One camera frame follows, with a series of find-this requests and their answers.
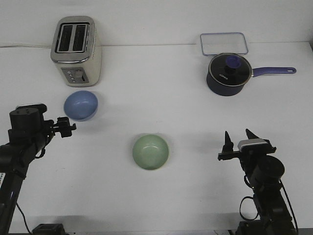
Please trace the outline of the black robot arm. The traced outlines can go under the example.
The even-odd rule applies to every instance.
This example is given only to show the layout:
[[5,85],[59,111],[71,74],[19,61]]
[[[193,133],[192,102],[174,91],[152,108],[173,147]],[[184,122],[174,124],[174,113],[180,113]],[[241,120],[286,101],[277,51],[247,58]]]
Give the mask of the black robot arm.
[[57,121],[45,120],[44,104],[21,105],[9,114],[11,128],[9,142],[0,147],[0,233],[9,233],[12,217],[26,178],[28,167],[34,159],[44,156],[45,147],[56,133],[66,138],[76,130],[67,117]]
[[257,215],[243,218],[235,232],[237,235],[297,235],[299,233],[295,215],[285,191],[281,177],[285,173],[283,163],[272,154],[276,147],[269,140],[262,139],[246,129],[247,139],[233,149],[228,133],[218,160],[239,159],[244,171],[244,182],[252,189]]

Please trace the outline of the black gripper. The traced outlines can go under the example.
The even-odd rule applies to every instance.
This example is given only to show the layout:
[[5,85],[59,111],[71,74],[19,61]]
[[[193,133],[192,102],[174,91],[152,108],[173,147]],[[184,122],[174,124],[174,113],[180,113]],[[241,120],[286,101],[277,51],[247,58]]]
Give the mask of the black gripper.
[[[246,129],[246,136],[249,140],[258,139],[259,137],[255,135],[249,129]],[[256,145],[256,146],[246,146],[242,150],[234,151],[234,143],[231,141],[229,133],[225,131],[224,133],[224,145],[222,147],[222,152],[218,154],[219,161],[231,160],[238,158],[243,171],[252,171],[257,160],[261,156],[266,154],[274,153],[276,147],[269,145]]]
[[42,135],[45,137],[53,137],[56,133],[60,132],[62,138],[71,137],[72,131],[76,130],[76,124],[67,124],[69,124],[68,117],[59,117],[56,122],[51,119],[44,120]]

